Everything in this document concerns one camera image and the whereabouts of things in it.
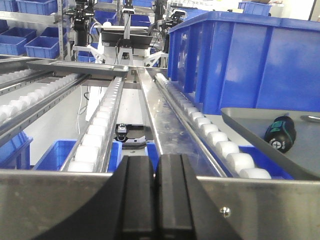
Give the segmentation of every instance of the metal rod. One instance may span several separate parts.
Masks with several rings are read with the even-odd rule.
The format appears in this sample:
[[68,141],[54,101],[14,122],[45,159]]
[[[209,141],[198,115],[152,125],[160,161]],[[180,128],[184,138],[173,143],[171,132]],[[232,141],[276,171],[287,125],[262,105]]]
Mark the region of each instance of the metal rod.
[[12,139],[12,137],[40,118],[53,106],[58,104],[88,77],[89,75],[82,75],[78,77],[73,82],[60,88],[58,91],[39,101],[37,104],[28,107],[25,111],[12,117],[7,122],[4,122],[0,126],[0,146],[4,145],[7,141]]

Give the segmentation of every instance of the black device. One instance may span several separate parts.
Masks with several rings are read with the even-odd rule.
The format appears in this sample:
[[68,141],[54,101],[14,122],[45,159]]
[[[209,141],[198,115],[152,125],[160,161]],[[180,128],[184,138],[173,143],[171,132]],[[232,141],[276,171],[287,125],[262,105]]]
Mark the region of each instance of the black device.
[[268,127],[263,139],[275,149],[286,153],[295,143],[296,136],[294,121],[289,116],[280,116]]
[[85,47],[88,44],[90,19],[94,17],[95,0],[75,0],[75,4],[75,8],[69,9],[65,14],[72,18],[74,45]]

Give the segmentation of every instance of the metal shelf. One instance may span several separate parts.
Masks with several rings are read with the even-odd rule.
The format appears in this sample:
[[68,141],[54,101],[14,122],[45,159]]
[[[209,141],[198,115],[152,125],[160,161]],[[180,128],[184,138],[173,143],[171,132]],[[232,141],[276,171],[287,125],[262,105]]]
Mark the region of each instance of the metal shelf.
[[37,15],[21,12],[0,11],[0,20],[20,21],[34,24],[56,24],[61,17],[54,13],[52,15]]

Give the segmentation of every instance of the blue storage bin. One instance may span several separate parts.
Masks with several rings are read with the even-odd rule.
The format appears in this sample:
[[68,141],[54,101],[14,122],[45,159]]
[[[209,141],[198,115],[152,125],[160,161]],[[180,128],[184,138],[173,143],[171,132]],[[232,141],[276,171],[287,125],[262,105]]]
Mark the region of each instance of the blue storage bin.
[[252,1],[239,2],[239,9],[243,9],[244,14],[255,14],[268,16],[271,5]]
[[145,155],[150,158],[153,170],[156,172],[159,163],[159,154],[156,145],[153,142],[146,143]]
[[254,163],[269,172],[273,179],[293,180],[293,177],[284,171],[279,165],[268,158],[263,152],[254,146],[239,146],[239,149],[246,154],[250,154]]
[[131,15],[131,26],[149,27],[150,25],[151,25],[151,22],[148,16],[139,15],[139,14]]
[[[98,48],[98,43],[93,42],[91,43],[91,46],[95,49]],[[85,62],[85,63],[94,63],[96,61],[95,57],[92,55],[91,52],[88,51],[79,51],[78,53],[78,59],[79,62]]]
[[13,27],[5,32],[2,33],[6,36],[15,36],[26,38],[27,43],[30,42],[32,39],[37,37],[37,30],[30,29],[30,28],[22,28],[22,27]]
[[168,77],[203,113],[320,112],[318,22],[211,11],[169,34]]
[[186,12],[186,16],[184,17],[185,21],[208,12],[202,9],[188,9],[188,8],[179,8],[179,9]]
[[[75,143],[76,140],[74,139],[59,139],[55,141],[34,165],[33,170],[59,171]],[[109,167],[112,166],[112,172],[117,169],[121,162],[121,152],[122,143],[113,142],[109,162]]]
[[7,31],[9,29],[6,20],[0,20],[0,33]]
[[[67,44],[67,29],[63,28],[62,29],[63,33],[63,44]],[[40,36],[44,37],[52,37],[52,38],[59,38],[59,29],[54,26],[48,26],[43,30]]]
[[58,11],[57,0],[16,0],[20,13],[50,15]]
[[24,47],[29,57],[55,59],[59,55],[59,39],[57,37],[38,36]]
[[30,143],[23,131],[14,136],[10,141],[0,147],[1,169],[30,169]]
[[132,0],[132,5],[139,6],[139,7],[146,7],[151,8],[152,7],[153,0]]
[[0,0],[0,11],[17,12],[18,4],[16,0]]
[[101,24],[110,22],[115,25],[117,23],[117,13],[113,11],[95,11],[94,18]]
[[0,54],[25,54],[26,43],[27,39],[25,37],[0,35]]

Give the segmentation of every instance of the gray tray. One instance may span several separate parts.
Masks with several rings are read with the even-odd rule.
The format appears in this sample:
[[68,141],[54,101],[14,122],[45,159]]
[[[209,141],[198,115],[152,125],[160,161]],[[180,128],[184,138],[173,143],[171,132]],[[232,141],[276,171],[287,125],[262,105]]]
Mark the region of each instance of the gray tray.
[[[282,167],[296,180],[320,180],[320,123],[304,121],[301,116],[320,116],[320,112],[255,108],[222,108],[226,124]],[[275,118],[289,114],[295,124],[296,140],[281,153],[263,140]]]

